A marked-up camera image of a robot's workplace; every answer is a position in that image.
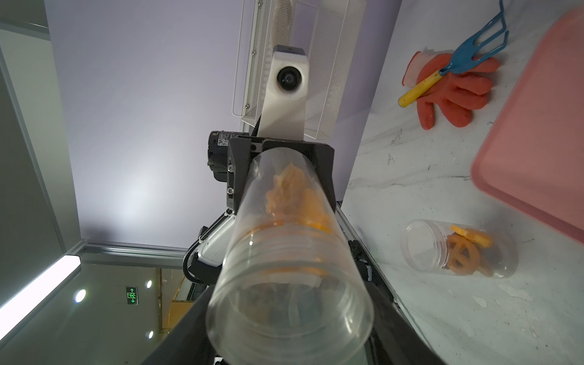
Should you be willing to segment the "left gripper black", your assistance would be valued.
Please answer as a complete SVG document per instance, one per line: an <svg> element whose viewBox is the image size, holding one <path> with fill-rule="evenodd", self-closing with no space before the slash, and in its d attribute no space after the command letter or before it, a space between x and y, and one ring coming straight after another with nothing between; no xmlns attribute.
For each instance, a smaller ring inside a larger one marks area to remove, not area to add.
<svg viewBox="0 0 584 365"><path fill-rule="evenodd" d="M313 164L316 176L331 205L336 209L332 167L335 150L327 145L308 141L281 140L251 136L233 137L228 143L228 198L227 205L237 214L244 196L245 185L252 160L261 153L274 148L289 148L300 152Z"/></svg>

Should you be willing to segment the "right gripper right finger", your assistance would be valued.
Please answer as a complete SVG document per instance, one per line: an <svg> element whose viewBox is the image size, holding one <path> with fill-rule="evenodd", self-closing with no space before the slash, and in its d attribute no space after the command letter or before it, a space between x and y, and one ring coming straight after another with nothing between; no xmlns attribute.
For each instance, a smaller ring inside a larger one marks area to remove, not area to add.
<svg viewBox="0 0 584 365"><path fill-rule="evenodd" d="M392 364L445 364L407 324L377 286L365 284L374 303L374 334Z"/></svg>

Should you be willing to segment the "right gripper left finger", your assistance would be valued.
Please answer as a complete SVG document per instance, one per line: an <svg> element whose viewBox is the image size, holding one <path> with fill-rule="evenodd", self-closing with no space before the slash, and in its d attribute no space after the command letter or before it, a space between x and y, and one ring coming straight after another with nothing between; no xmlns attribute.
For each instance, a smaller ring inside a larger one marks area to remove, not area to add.
<svg viewBox="0 0 584 365"><path fill-rule="evenodd" d="M202 295L163 342L142 364L214 364L216 351L206 330L206 314L214 287Z"/></svg>

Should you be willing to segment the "clear jar with cookies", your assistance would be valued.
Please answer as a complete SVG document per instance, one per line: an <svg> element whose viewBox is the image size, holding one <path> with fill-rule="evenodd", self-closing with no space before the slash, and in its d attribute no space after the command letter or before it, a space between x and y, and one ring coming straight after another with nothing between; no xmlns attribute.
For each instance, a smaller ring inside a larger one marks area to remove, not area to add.
<svg viewBox="0 0 584 365"><path fill-rule="evenodd" d="M206 314L230 364L344 364L374 306L316 176L298 151L254 158Z"/></svg>

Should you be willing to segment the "clear jar with pretzels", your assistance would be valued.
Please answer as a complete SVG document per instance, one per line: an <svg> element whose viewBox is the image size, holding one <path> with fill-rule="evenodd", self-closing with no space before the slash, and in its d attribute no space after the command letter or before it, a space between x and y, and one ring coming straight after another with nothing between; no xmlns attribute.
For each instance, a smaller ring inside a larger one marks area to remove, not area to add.
<svg viewBox="0 0 584 365"><path fill-rule="evenodd" d="M405 261L419 272L506 278L519 263L505 232L464 224L413 220L401 231L400 243Z"/></svg>

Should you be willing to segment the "green exit sign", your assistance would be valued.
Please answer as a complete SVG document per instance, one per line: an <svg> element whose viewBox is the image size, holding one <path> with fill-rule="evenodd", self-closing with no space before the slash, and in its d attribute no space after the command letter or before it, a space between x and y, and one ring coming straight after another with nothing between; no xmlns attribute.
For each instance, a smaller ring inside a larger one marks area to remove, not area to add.
<svg viewBox="0 0 584 365"><path fill-rule="evenodd" d="M136 287L126 287L126 302L128 305L138 305L138 289Z"/></svg>

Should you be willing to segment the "upper white mesh shelf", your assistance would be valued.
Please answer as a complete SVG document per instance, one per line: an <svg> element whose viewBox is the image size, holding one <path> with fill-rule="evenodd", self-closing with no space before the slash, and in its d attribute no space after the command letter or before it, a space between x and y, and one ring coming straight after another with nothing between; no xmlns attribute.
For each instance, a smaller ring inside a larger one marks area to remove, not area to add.
<svg viewBox="0 0 584 365"><path fill-rule="evenodd" d="M232 114L256 124L266 96L274 48L290 44L296 2L243 1Z"/></svg>

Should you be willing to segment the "white mesh shelf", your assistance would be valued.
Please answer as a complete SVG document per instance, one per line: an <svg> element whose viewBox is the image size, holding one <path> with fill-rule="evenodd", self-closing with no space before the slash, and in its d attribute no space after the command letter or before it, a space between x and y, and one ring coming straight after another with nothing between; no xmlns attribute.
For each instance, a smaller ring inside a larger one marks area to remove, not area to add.
<svg viewBox="0 0 584 365"><path fill-rule="evenodd" d="M296 2L243 1L232 114L256 124L266 96L274 48L290 44Z"/></svg>
<svg viewBox="0 0 584 365"><path fill-rule="evenodd" d="M305 136L332 137L360 33L365 1L295 1L289 47L310 64Z"/></svg>

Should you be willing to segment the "lower white mesh shelf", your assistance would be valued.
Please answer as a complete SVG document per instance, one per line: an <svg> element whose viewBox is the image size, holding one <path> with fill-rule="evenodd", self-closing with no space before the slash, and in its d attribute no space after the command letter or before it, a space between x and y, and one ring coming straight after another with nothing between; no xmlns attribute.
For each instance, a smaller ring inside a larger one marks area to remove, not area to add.
<svg viewBox="0 0 584 365"><path fill-rule="evenodd" d="M295 1L289 47L310 64L305 136L332 137L360 33L365 1Z"/></svg>

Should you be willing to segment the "ceiling light tube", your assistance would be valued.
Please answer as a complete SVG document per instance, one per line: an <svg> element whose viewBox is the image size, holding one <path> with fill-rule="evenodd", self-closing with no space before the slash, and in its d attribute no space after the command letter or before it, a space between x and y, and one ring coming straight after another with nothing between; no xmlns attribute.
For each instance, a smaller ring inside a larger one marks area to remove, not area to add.
<svg viewBox="0 0 584 365"><path fill-rule="evenodd" d="M78 272L81 265L79 256L64 255L5 302L1 306L1 340L7 338L59 285Z"/></svg>

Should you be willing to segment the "red rubber glove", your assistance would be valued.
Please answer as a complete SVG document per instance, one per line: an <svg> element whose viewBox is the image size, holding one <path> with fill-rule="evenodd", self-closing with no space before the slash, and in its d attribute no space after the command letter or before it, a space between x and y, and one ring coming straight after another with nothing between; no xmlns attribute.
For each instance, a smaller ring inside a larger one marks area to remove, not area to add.
<svg viewBox="0 0 584 365"><path fill-rule="evenodd" d="M451 57L450 53L416 52L406 68L402 85L413 88L449 64ZM422 129L430 130L434 127L436 109L440 109L453 126L458 128L468 126L472 121L473 112L488 104L494 86L489 75L495 73L498 68L500 61L491 57L471 71L445 75L416 100Z"/></svg>

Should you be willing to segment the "pink plastic tray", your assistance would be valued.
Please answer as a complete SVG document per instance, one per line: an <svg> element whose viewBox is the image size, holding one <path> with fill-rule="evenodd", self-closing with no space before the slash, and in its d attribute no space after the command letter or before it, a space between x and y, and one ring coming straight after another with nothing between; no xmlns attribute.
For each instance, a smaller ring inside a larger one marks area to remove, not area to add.
<svg viewBox="0 0 584 365"><path fill-rule="evenodd" d="M541 38L471 166L483 193L583 241L583 8Z"/></svg>

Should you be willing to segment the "blue yellow garden rake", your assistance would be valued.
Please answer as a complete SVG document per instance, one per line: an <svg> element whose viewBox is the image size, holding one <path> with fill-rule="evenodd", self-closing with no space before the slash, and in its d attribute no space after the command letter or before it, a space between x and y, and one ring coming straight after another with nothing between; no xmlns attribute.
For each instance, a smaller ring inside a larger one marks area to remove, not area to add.
<svg viewBox="0 0 584 365"><path fill-rule="evenodd" d="M445 75L452 74L462 74L467 71L471 71L476 68L482 62L495 56L500 51L504 50L507 45L509 30L507 30L507 25L504 17L504 5L503 1L499 1L500 11L495 15L485 26L482 27L477 33L470 36L465 40L452 54L450 62L436 70L433 74L427 76L424 80L417 83L410 91L405 93L398 99L398 105L402 108L406 108L415 102L419 97L424 95L429 91L436 83L438 83ZM485 32L490 30L494 25L500 24L501 29L493 33L489 38L482 42L478 42L478 38L481 37ZM479 55L479 51L492 43L494 40L503 35L503 42L493 48L490 52L484 55Z"/></svg>

